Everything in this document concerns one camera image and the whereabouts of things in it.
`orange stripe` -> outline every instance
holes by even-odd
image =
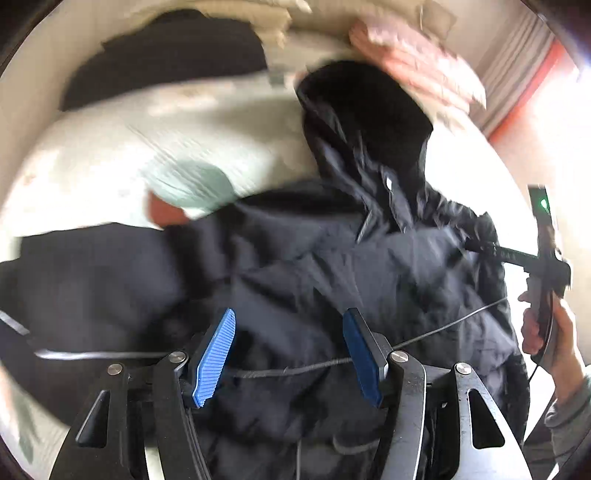
[[[546,80],[550,71],[554,68],[558,61],[564,57],[564,55],[567,55],[567,53],[562,46],[562,43],[560,43],[558,40],[554,40],[550,50],[546,55],[546,58],[542,62],[542,65],[540,65],[540,68],[531,79],[531,82],[526,87],[525,91],[519,97],[519,100],[517,100],[515,106],[498,125],[498,127],[495,128],[493,133],[491,133],[491,136],[488,138],[490,143],[494,143],[496,140],[499,140],[500,137],[502,137],[503,134],[507,132],[507,130],[519,117],[524,107],[534,96],[534,93],[538,90],[538,88],[540,88],[540,85],[542,85],[543,81]]]

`white wall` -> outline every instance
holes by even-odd
[[[520,9],[527,8],[520,0],[436,0],[457,16],[446,44],[481,73],[489,48],[500,40],[499,35],[507,22],[515,18]]]

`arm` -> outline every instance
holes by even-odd
[[[527,293],[519,299],[527,301]],[[554,318],[558,324],[558,344],[550,374],[556,389],[556,401],[550,407],[545,424],[552,432],[552,446],[558,466],[564,465],[591,427],[591,368],[585,370],[577,347],[574,314],[564,300],[554,297]],[[523,351],[536,354],[544,345],[531,309],[524,312],[521,329]]]

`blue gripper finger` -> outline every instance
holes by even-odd
[[[203,407],[205,401],[213,397],[235,333],[236,316],[232,309],[227,309],[197,365],[197,381],[193,390],[196,407]]]

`blue finger pad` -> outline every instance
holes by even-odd
[[[236,316],[232,309],[227,309],[197,366],[197,385],[193,391],[196,406],[203,407],[213,397],[235,333]]]
[[[357,372],[361,392],[374,407],[379,408],[382,403],[382,393],[379,390],[378,366],[350,311],[346,311],[343,315],[343,336]]]

